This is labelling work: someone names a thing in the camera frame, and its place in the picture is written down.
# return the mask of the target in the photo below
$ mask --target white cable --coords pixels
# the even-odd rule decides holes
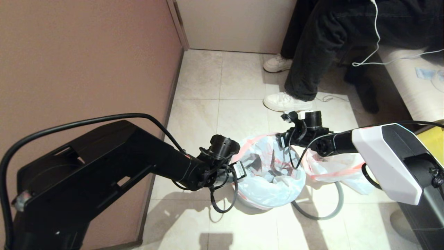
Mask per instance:
[[[376,20],[378,19],[378,5],[376,4],[375,0],[370,0],[370,2],[373,3],[373,5],[375,6],[375,10],[376,10],[376,15],[375,15],[375,32],[376,32],[376,36],[378,37],[378,41],[376,42],[376,49],[375,51],[373,51],[373,53],[371,53],[364,61],[362,61],[361,63],[357,63],[357,62],[353,62],[352,65],[354,67],[357,66],[361,66],[361,65],[366,65],[366,64],[371,64],[371,63],[365,63],[365,61],[367,61],[371,56],[373,56],[374,53],[376,53],[376,51],[379,50],[379,41],[381,41],[381,37],[379,36],[379,32],[378,29],[376,28]]]
[[[375,6],[375,9],[376,9],[376,16],[375,16],[375,32],[376,32],[376,36],[378,37],[378,41],[376,42],[376,49],[375,49],[375,51],[373,51],[373,53],[371,53],[371,54],[370,54],[370,55],[369,55],[364,61],[362,61],[361,63],[353,62],[353,63],[352,63],[352,66],[357,67],[357,66],[368,65],[368,64],[374,64],[374,65],[387,65],[387,64],[390,64],[390,63],[395,62],[395,61],[397,61],[397,60],[401,60],[401,59],[416,59],[416,58],[418,58],[419,56],[424,55],[424,54],[431,54],[431,53],[436,53],[436,52],[444,51],[444,48],[443,48],[443,49],[440,49],[440,50],[430,51],[430,52],[424,52],[424,53],[417,54],[417,55],[413,55],[413,56],[399,57],[399,58],[393,59],[393,60],[391,60],[391,61],[389,61],[389,62],[386,62],[386,63],[377,63],[377,62],[369,62],[369,63],[366,63],[366,61],[367,61],[367,60],[368,60],[368,59],[369,59],[374,53],[376,53],[376,51],[379,50],[379,41],[381,41],[381,37],[379,36],[378,28],[376,27],[376,20],[378,19],[378,5],[376,4],[376,1],[375,1],[375,0],[370,0],[370,2],[373,3],[373,5]]]

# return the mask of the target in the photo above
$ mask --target sneaker sole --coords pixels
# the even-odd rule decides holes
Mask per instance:
[[[264,104],[265,107],[267,107],[267,108],[269,108],[269,109],[271,109],[271,110],[273,110],[273,111],[284,112],[284,111],[288,111],[288,110],[290,110],[289,108],[283,109],[282,107],[280,107],[280,106],[278,106],[278,105],[275,105],[275,104],[273,104],[273,103],[267,103],[267,102],[265,101],[265,99],[262,100],[262,103]],[[304,103],[303,105],[300,105],[299,108],[294,109],[294,111],[312,110],[312,108],[313,108],[313,103],[311,103],[311,102],[306,102],[306,103]]]
[[[285,70],[289,70],[289,69],[290,69],[290,67],[288,67],[288,68],[286,68],[286,69],[280,69],[280,70],[278,70],[278,71],[275,71],[275,70],[272,70],[272,69],[268,68],[268,67],[266,66],[266,64],[264,64],[263,68],[264,68],[264,70],[265,70],[266,72],[268,72],[268,73],[279,73],[279,72],[282,72],[282,71],[285,71]]]

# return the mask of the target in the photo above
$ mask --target white plastic bag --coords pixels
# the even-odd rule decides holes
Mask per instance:
[[[319,156],[307,150],[302,159],[305,172],[313,179],[324,182],[341,181],[360,194],[370,194],[374,187],[365,179],[361,167],[364,163],[358,153]]]
[[[249,137],[240,144],[232,162],[241,161],[247,174],[239,181],[241,200],[262,210],[294,201],[305,185],[305,173],[292,168],[288,148],[279,147],[275,134]],[[299,160],[293,150],[291,157]]]

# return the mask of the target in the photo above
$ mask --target baseboard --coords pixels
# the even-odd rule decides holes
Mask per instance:
[[[179,58],[179,62],[177,65],[177,69],[176,69],[176,74],[174,75],[173,78],[173,82],[171,84],[171,91],[170,91],[170,97],[169,97],[169,102],[168,102],[168,109],[166,110],[166,116],[165,116],[165,120],[163,121],[163,125],[165,127],[168,126],[168,121],[170,119],[170,114],[171,114],[171,109],[173,107],[173,100],[174,100],[174,95],[176,93],[176,87],[177,87],[177,82],[179,80],[179,73],[180,73],[180,68],[182,66],[182,60],[183,60],[183,54],[184,54],[184,49],[182,48],[181,51],[181,55]],[[163,134],[161,136],[161,140],[163,141],[165,139],[165,134]],[[135,241],[132,242],[127,242],[124,244],[120,244],[120,245],[115,245],[115,246],[109,246],[109,247],[104,247],[104,248],[98,248],[95,250],[131,250],[137,246],[140,246],[143,243],[143,231],[145,229],[145,222],[147,221],[147,213],[148,213],[148,207],[150,205],[150,200],[151,200],[151,193],[153,191],[153,186],[154,186],[154,180],[155,180],[155,175],[150,174],[151,176],[151,181],[148,183],[148,191],[147,191],[147,196],[146,196],[146,203],[143,209],[143,214],[142,214],[142,218],[140,220],[140,227],[138,230],[138,235],[137,235],[137,239]]]

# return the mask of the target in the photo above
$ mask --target tile floor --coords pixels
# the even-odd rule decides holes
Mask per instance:
[[[189,50],[185,52],[168,130],[188,153],[198,155],[214,134],[240,141],[251,135],[284,132],[289,125],[280,113],[268,110],[262,99],[279,92],[288,72],[262,69],[273,55]],[[386,116],[363,111],[354,87],[342,82],[343,68],[333,66],[319,89],[315,108],[324,126],[343,131],[379,122]],[[340,98],[328,102],[333,93]],[[383,109],[391,117],[405,112]],[[138,250],[419,250],[390,226],[391,212],[399,209],[382,191],[362,196],[344,186],[342,212],[327,221],[312,221],[290,204],[260,212],[237,202],[218,214],[208,190],[182,191],[171,181],[156,177],[148,209],[143,245]],[[231,187],[216,195],[220,207],[233,197]],[[320,216],[337,202],[334,185],[307,182],[301,195],[303,209]]]

